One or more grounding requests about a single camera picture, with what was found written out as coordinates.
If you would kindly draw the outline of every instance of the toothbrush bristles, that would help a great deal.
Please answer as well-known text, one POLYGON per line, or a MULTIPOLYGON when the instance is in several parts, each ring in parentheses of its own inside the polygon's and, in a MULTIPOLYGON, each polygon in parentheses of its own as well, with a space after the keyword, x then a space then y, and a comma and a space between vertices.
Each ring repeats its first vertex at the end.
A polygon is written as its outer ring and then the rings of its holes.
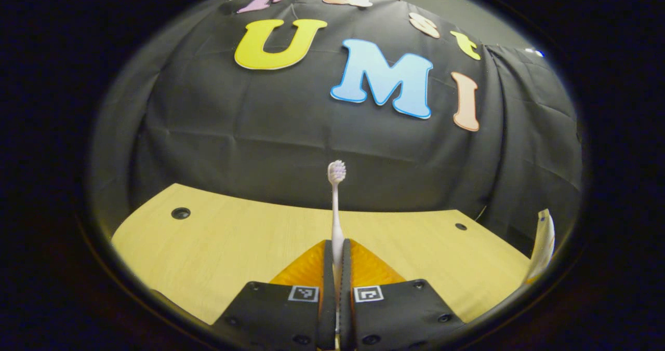
POLYGON ((336 160, 328 166, 328 180, 331 183, 340 183, 347 176, 347 168, 344 162, 336 160))

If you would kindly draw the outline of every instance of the toothbrush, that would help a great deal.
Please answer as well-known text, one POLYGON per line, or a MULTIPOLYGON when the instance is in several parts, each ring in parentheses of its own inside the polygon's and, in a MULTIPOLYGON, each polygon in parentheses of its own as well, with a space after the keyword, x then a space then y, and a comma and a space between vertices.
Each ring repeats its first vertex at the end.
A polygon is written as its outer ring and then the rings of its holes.
POLYGON ((339 334, 339 304, 342 280, 342 245, 344 234, 342 226, 339 225, 339 200, 337 185, 347 176, 347 168, 341 160, 333 161, 328 165, 328 181, 332 185, 332 274, 335 278, 335 297, 337 302, 335 332, 339 334))

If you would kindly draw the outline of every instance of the letter m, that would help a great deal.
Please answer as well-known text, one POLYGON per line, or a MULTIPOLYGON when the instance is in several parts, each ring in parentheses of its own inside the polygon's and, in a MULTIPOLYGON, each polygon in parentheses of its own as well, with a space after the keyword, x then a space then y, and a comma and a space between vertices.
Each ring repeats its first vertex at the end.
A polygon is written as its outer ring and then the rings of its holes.
POLYGON ((427 75, 432 62, 422 56, 406 53, 390 67, 376 44, 363 39, 345 39, 349 49, 347 67, 342 83, 330 89, 337 100, 361 103, 367 99, 363 90, 363 76, 372 90, 377 105, 384 105, 393 91, 402 84, 399 96, 392 102, 402 114, 428 119, 432 112, 427 107, 427 75))

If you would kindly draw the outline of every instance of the wooden table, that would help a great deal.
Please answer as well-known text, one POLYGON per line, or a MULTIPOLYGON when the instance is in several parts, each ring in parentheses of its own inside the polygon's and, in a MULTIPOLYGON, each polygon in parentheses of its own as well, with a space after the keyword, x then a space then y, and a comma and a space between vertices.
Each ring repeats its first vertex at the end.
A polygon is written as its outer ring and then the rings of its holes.
MULTIPOLYGON (((459 211, 340 212, 344 236, 406 280, 424 278, 465 322, 505 299, 529 259, 459 211), (467 230, 455 226, 461 223, 467 230)), ((251 280, 269 282, 330 239, 332 211, 219 195, 173 184, 131 214, 112 244, 136 277, 193 316, 218 319, 251 280), (178 207, 190 209, 174 219, 178 207)))

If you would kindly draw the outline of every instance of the letter u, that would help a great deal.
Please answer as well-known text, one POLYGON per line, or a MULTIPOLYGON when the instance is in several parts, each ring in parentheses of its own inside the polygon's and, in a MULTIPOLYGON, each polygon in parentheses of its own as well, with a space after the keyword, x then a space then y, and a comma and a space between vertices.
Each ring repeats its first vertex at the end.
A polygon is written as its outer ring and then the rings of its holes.
POLYGON ((273 32, 273 29, 284 24, 283 20, 259 20, 247 24, 247 33, 243 36, 238 47, 235 49, 235 62, 246 69, 252 70, 276 70, 284 69, 301 61, 312 41, 314 35, 320 28, 325 28, 328 23, 322 20, 300 19, 295 20, 293 25, 297 26, 293 39, 284 51, 270 53, 263 51, 265 41, 273 32))

